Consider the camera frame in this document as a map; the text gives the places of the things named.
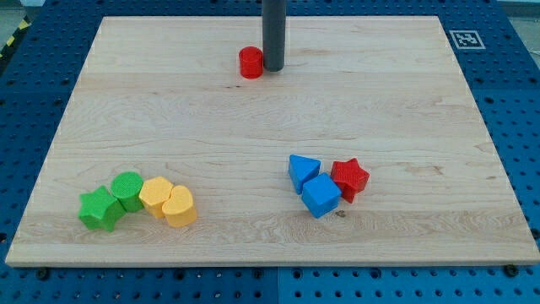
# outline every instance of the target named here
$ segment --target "black pole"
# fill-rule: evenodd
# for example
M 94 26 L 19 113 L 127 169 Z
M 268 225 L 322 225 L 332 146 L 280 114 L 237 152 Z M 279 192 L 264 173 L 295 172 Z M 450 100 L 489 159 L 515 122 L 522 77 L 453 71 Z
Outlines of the black pole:
M 285 65 L 287 0 L 262 0 L 262 53 L 264 68 L 277 72 Z

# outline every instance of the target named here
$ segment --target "yellow and black tape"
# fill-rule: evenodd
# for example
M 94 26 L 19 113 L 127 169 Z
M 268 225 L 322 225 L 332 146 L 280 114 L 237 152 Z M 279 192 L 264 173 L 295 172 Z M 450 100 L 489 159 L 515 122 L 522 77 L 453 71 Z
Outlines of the yellow and black tape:
M 28 16 L 24 17 L 15 32 L 11 35 L 11 37 L 9 37 L 8 41 L 6 41 L 6 45 L 0 51 L 0 75 L 2 75 L 3 71 L 6 69 L 9 61 L 11 60 L 11 57 L 14 55 L 20 43 L 23 41 L 23 38 L 26 35 L 26 32 L 28 32 L 30 25 L 31 23 Z

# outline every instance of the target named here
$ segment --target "blue triangular prism block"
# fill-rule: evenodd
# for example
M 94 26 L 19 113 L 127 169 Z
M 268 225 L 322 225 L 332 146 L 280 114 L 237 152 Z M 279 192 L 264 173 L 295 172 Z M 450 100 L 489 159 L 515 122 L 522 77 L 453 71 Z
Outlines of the blue triangular prism block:
M 299 155 L 289 156 L 289 175 L 296 194 L 302 193 L 304 183 L 319 175 L 321 162 Z

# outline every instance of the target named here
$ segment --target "yellow heart block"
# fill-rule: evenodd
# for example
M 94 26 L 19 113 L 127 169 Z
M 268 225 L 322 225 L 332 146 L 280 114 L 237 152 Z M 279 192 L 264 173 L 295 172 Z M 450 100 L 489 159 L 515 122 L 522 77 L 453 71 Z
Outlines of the yellow heart block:
M 190 225 L 197 219 L 192 193 L 184 186 L 172 188 L 170 198 L 163 204 L 162 210 L 171 227 Z
M 163 204 L 170 198 L 170 192 L 174 185 L 166 178 L 158 176 L 143 183 L 138 197 L 143 202 L 144 208 L 156 219 L 161 219 Z

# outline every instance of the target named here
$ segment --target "red cylinder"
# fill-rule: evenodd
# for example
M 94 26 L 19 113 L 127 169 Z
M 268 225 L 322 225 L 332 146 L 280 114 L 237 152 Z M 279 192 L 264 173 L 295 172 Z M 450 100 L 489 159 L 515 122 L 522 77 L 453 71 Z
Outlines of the red cylinder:
M 255 79 L 262 75 L 262 51 L 254 46 L 244 47 L 238 54 L 240 58 L 240 74 L 247 79 Z

